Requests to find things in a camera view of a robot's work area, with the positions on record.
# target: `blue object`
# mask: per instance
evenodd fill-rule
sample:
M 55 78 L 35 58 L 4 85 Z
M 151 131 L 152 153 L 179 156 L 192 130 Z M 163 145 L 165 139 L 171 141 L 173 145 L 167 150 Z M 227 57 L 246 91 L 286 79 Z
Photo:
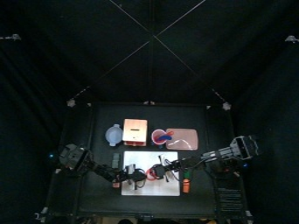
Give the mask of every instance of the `blue object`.
M 116 144 L 121 142 L 123 130 L 119 128 L 119 124 L 115 124 L 113 127 L 107 130 L 105 136 L 109 146 L 116 146 Z
M 164 135 L 164 136 L 159 136 L 157 139 L 156 139 L 156 141 L 160 142 L 163 140 L 172 140 L 172 139 L 173 138 L 171 136 Z

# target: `black table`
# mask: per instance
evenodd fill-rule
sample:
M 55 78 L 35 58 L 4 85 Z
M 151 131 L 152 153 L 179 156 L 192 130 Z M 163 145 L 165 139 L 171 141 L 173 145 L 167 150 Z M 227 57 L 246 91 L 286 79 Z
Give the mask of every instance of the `black table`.
M 105 132 L 115 123 L 123 128 L 124 119 L 147 120 L 147 146 L 123 143 L 108 146 Z M 229 112 L 220 106 L 93 103 L 69 109 L 60 144 L 81 145 L 92 151 L 100 165 L 111 165 L 113 153 L 123 158 L 124 151 L 168 151 L 151 145 L 152 131 L 168 128 L 197 131 L 199 149 L 177 150 L 179 158 L 224 148 L 234 138 Z M 212 179 L 204 170 L 193 172 L 191 192 L 179 197 L 121 196 L 121 189 L 112 188 L 93 172 L 77 176 L 60 171 L 52 174 L 47 207 L 49 216 L 68 216 L 73 220 L 92 215 L 141 219 L 215 218 L 215 199 Z

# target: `orange box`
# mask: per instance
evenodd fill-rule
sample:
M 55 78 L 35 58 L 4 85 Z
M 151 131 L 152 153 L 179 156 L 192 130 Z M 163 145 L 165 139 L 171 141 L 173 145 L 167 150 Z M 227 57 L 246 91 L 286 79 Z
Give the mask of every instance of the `orange box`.
M 125 145 L 145 146 L 147 120 L 125 119 L 123 141 Z

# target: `green object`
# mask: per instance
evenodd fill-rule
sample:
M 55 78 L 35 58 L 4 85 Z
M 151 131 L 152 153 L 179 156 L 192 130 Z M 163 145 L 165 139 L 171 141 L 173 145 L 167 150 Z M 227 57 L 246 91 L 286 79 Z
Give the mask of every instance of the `green object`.
M 185 172 L 183 173 L 183 178 L 184 178 L 184 179 L 189 179 L 189 178 L 191 178 L 191 172 L 189 172 L 189 171 L 185 171 Z

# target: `black fabric wall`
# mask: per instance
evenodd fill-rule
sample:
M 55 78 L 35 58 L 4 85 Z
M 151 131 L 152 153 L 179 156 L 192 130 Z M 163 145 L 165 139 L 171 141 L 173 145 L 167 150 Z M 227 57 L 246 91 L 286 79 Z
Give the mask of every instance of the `black fabric wall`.
M 199 1 L 116 3 L 157 34 Z M 298 34 L 298 1 L 209 0 L 196 8 L 160 40 L 197 74 L 155 40 L 105 75 L 151 40 L 108 1 L 0 6 L 0 36 L 23 37 L 0 40 L 1 223 L 31 223 L 41 211 L 65 101 L 103 75 L 80 100 L 221 103 L 209 87 L 219 91 L 232 104 L 236 135 L 260 137 L 264 153 L 246 182 L 256 223 L 298 223 L 299 45 L 284 43 Z
M 236 101 L 240 135 L 255 133 L 263 154 L 247 173 L 256 223 L 298 223 L 299 45 L 290 45 Z
M 33 223 L 49 187 L 48 153 L 59 146 L 65 102 L 21 46 L 8 44 L 5 50 L 9 55 L 0 50 L 0 223 Z

